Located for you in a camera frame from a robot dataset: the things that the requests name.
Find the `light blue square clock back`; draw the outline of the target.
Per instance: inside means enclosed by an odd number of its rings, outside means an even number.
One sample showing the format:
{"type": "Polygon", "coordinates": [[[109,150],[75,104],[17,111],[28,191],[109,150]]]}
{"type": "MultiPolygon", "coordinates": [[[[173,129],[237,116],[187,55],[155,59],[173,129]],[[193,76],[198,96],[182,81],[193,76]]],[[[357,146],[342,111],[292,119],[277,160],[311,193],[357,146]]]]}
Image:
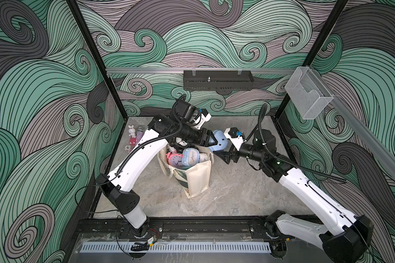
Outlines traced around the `light blue square clock back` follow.
{"type": "Polygon", "coordinates": [[[211,152],[223,151],[228,146],[228,140],[221,130],[214,130],[210,136],[209,145],[211,152]]]}

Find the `light blue square alarm clock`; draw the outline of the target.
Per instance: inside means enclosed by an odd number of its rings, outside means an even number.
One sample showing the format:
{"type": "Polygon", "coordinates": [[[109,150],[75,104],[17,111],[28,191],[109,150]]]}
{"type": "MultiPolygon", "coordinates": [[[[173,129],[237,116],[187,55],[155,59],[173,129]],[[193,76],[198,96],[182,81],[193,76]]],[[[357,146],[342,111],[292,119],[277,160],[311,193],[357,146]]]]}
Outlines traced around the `light blue square alarm clock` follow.
{"type": "Polygon", "coordinates": [[[200,152],[195,148],[186,148],[182,153],[182,164],[184,167],[192,167],[199,163],[200,152]]]}

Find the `floral canvas tote bag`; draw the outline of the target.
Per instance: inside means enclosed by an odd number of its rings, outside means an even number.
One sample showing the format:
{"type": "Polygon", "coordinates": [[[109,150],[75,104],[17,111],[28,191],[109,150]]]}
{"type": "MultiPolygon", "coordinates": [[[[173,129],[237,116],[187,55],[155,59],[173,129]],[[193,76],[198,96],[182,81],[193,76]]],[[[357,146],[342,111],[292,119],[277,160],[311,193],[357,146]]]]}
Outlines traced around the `floral canvas tote bag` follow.
{"type": "Polygon", "coordinates": [[[208,153],[210,159],[192,167],[183,167],[178,169],[170,166],[167,162],[166,154],[168,152],[172,152],[168,146],[164,147],[157,154],[162,172],[167,177],[174,178],[180,184],[188,199],[202,194],[209,188],[211,168],[214,161],[214,156],[208,148],[204,148],[202,146],[196,146],[194,148],[198,149],[200,153],[208,153]]]}

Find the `pink twin-bell alarm clock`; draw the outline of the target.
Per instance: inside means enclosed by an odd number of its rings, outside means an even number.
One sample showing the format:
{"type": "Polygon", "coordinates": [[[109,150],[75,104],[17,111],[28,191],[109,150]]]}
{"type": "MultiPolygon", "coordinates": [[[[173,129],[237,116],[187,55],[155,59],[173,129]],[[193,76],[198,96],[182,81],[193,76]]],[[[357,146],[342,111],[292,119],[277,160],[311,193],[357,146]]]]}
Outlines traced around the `pink twin-bell alarm clock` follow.
{"type": "Polygon", "coordinates": [[[182,159],[183,155],[181,153],[168,152],[166,154],[167,162],[170,166],[181,169],[184,167],[182,159]]]}

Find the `white square alarm clock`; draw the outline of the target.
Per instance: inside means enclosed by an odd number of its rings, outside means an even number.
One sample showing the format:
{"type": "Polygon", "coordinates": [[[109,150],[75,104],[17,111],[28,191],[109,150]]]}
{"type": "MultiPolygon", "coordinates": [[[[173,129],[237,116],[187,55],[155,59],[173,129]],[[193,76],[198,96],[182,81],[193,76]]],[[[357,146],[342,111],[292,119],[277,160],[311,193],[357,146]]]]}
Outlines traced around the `white square alarm clock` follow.
{"type": "Polygon", "coordinates": [[[210,159],[210,156],[209,156],[208,153],[205,153],[205,152],[201,152],[201,153],[200,153],[200,156],[199,156],[199,163],[206,162],[206,161],[208,161],[209,159],[210,159]]]}

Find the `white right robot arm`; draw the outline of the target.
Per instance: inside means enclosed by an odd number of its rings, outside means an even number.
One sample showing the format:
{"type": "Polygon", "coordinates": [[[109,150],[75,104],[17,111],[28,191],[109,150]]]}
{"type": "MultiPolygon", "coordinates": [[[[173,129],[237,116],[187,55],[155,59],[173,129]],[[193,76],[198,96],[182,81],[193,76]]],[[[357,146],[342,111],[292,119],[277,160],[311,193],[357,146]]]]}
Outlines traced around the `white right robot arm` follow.
{"type": "Polygon", "coordinates": [[[357,216],[325,194],[303,171],[279,153],[270,154],[250,144],[231,146],[231,159],[240,157],[259,163],[259,170],[298,197],[319,219],[313,223],[284,211],[271,214],[265,223],[272,238],[295,237],[322,249],[335,263],[355,263],[368,251],[374,224],[357,216]]]}

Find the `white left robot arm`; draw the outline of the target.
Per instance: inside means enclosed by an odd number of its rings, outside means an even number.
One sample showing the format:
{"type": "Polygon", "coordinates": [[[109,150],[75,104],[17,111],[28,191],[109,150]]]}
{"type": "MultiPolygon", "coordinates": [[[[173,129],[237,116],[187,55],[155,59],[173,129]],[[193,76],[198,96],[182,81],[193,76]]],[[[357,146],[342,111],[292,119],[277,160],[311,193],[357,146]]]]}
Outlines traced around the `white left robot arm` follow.
{"type": "Polygon", "coordinates": [[[133,187],[157,156],[162,171],[175,177],[188,198],[196,197],[209,188],[213,155],[223,151],[229,142],[240,149],[244,142],[237,128],[225,131],[207,130],[202,126],[210,114],[201,114],[192,125],[177,114],[157,115],[149,123],[130,154],[107,175],[100,175],[97,184],[122,218],[136,230],[145,231],[148,217],[139,206],[140,197],[133,187]]]}

